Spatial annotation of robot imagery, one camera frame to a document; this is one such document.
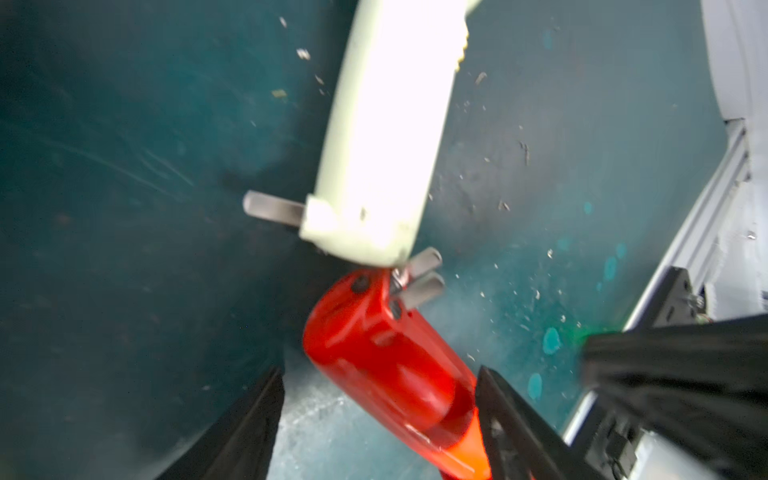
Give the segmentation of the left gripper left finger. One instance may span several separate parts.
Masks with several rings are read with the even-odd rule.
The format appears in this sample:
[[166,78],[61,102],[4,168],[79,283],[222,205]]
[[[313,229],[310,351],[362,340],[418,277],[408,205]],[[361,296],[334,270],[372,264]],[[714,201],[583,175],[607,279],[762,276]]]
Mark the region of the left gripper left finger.
[[272,367],[159,477],[265,479],[284,399],[283,372]]

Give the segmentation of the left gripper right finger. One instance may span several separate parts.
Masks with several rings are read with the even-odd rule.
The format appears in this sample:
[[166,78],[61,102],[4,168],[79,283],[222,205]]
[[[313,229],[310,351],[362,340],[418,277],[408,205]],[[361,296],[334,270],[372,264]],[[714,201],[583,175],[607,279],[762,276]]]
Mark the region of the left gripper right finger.
[[482,442],[493,479],[589,479],[591,467],[496,371],[475,387]]

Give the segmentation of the red flashlight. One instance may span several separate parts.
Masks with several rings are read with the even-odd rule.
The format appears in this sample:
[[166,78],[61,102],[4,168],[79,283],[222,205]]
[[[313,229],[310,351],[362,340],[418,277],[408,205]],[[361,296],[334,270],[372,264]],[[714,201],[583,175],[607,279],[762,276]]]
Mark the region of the red flashlight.
[[337,281],[303,332],[310,361],[445,479],[489,479],[476,377],[418,308],[445,287],[438,250]]

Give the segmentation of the pale green flashlight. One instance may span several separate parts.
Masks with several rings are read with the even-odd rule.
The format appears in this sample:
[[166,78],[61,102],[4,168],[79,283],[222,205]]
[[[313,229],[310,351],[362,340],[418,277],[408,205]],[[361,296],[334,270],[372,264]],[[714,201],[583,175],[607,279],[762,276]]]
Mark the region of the pale green flashlight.
[[295,226],[346,261],[393,267],[411,254],[468,44],[466,1],[362,1],[335,90],[313,191],[249,191],[244,212]]

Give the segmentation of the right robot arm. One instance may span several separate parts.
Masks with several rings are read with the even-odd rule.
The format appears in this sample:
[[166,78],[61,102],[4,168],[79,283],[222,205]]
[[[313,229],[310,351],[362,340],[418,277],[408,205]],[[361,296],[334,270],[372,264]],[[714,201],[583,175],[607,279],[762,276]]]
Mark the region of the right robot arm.
[[568,432],[580,445],[599,414],[627,417],[623,479],[767,475],[767,5],[702,15],[728,144],[624,330],[587,341]]

